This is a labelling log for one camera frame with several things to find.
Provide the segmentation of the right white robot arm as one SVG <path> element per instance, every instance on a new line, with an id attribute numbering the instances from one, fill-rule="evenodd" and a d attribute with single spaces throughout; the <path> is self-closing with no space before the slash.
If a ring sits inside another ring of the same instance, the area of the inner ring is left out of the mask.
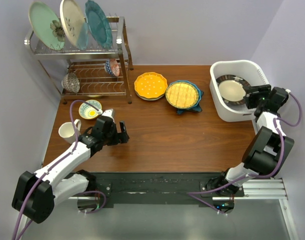
<path id="1" fill-rule="evenodd" d="M 205 190 L 225 197 L 235 194 L 245 182 L 275 176 L 283 166 L 295 141 L 286 136 L 280 124 L 279 109 L 287 102 L 290 90 L 269 84 L 246 86 L 245 104 L 255 109 L 258 132 L 246 149 L 241 163 L 210 179 Z"/>

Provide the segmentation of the yellow woven pattern plate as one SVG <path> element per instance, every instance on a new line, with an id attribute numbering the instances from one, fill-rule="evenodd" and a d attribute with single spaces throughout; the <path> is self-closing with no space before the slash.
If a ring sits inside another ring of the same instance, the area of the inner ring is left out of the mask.
<path id="1" fill-rule="evenodd" d="M 165 97 L 167 102 L 177 109 L 190 109 L 200 100 L 200 93 L 194 84 L 179 80 L 168 86 Z"/>

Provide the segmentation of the black rimmed cream plate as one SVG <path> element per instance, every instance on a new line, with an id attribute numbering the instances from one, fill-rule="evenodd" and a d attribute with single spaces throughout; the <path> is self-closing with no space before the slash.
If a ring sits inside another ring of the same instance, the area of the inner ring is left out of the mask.
<path id="1" fill-rule="evenodd" d="M 248 81 L 240 76 L 225 74 L 216 78 L 217 87 L 222 100 L 229 106 L 245 104 L 246 91 L 244 87 L 250 87 Z"/>

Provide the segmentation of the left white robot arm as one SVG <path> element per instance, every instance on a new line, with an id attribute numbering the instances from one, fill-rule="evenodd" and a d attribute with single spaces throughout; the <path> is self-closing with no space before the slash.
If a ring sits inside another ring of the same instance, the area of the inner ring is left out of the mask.
<path id="1" fill-rule="evenodd" d="M 67 175 L 90 159 L 104 146 L 125 144 L 129 141 L 124 121 L 120 132 L 110 116 L 100 116 L 93 127 L 78 136 L 64 153 L 34 173 L 25 171 L 18 179 L 11 206 L 37 224 L 45 221 L 56 205 L 82 193 L 91 196 L 96 191 L 95 178 L 84 171 Z"/>

